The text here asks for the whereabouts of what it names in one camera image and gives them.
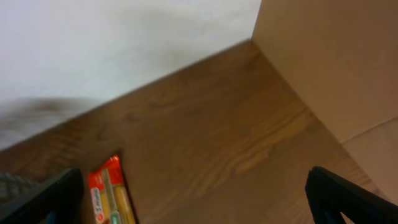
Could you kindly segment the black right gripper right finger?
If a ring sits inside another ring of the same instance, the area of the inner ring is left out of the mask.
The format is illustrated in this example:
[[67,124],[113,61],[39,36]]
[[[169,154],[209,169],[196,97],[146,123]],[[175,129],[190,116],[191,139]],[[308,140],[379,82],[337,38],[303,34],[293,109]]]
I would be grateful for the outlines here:
[[316,224],[397,223],[397,205],[360,186],[315,166],[305,184],[308,204]]

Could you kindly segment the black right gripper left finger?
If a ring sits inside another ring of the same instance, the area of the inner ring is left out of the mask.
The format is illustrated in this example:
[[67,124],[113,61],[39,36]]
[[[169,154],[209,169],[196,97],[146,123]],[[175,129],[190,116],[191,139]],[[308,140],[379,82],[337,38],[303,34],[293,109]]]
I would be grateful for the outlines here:
[[1,205],[1,223],[81,223],[83,195],[80,169],[66,169]]

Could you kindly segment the grey plastic basket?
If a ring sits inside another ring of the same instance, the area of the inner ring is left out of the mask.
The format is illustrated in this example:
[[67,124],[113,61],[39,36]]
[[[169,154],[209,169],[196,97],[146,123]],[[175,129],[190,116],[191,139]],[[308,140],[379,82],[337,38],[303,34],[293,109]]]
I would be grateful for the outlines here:
[[38,186],[38,182],[12,175],[8,172],[0,173],[0,202],[1,205],[8,203],[10,200],[31,191]]

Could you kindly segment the spaghetti pasta packet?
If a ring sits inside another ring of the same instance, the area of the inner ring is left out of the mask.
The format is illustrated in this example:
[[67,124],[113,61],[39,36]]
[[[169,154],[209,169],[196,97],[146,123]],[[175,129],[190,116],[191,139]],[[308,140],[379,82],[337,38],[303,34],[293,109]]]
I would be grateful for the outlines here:
[[118,155],[90,172],[88,183],[96,224],[137,224]]

